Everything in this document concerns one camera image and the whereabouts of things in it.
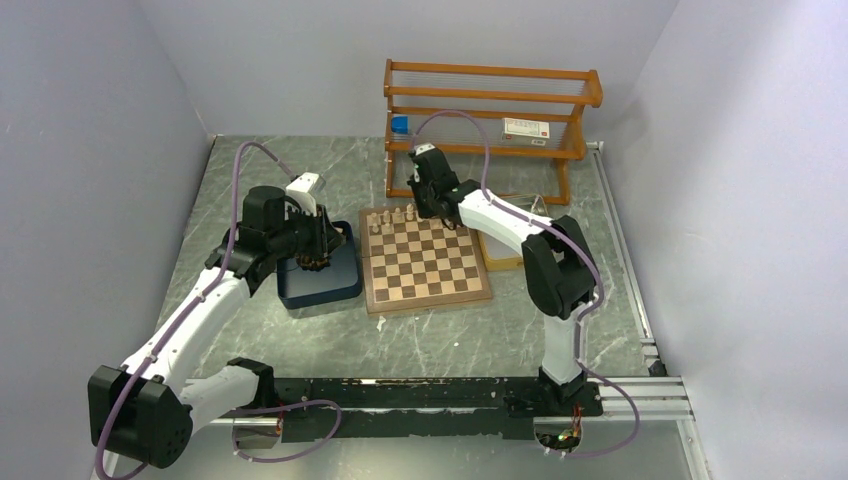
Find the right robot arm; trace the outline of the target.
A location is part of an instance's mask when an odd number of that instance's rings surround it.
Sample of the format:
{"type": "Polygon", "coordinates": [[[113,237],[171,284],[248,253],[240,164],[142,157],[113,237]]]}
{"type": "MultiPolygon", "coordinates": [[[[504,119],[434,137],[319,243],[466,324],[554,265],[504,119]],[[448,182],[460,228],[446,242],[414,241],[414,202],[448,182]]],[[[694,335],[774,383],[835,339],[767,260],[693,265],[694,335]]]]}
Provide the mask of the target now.
{"type": "Polygon", "coordinates": [[[524,211],[477,181],[460,181],[433,144],[408,155],[413,163],[408,184],[422,217],[485,233],[521,256],[527,292],[545,317],[540,402],[550,413],[565,413],[586,382],[584,318],[600,303],[600,275],[580,226],[568,216],[524,211]]]}

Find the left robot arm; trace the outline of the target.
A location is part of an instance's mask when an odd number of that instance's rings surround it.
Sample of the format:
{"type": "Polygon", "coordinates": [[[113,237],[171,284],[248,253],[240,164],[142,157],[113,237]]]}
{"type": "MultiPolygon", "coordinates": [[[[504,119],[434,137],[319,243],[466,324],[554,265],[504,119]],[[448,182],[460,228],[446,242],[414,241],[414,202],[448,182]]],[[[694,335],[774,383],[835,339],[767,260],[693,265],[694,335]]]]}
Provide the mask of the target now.
{"type": "Polygon", "coordinates": [[[230,412],[261,416],[285,406],[272,367],[258,361],[236,358],[204,380],[191,383],[188,377],[279,262],[294,260],[302,270],[319,271],[347,236],[307,191],[253,187],[232,205],[222,243],[179,310],[119,367],[101,366],[89,379],[95,471],[102,479],[108,476],[107,452],[164,469],[210,422],[230,412]]]}

